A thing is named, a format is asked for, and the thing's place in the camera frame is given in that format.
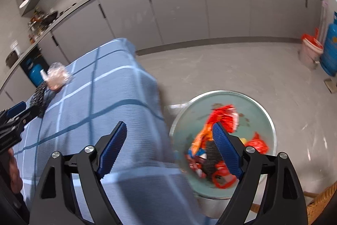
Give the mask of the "person's left hand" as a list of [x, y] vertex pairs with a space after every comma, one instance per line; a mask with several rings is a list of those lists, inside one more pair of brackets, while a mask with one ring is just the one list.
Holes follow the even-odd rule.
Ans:
[[20, 177], [19, 169], [17, 166], [16, 158], [14, 157], [14, 150], [10, 148], [8, 150], [9, 155], [9, 175], [10, 175], [10, 185], [13, 193], [18, 194], [21, 192], [23, 187], [23, 181]]

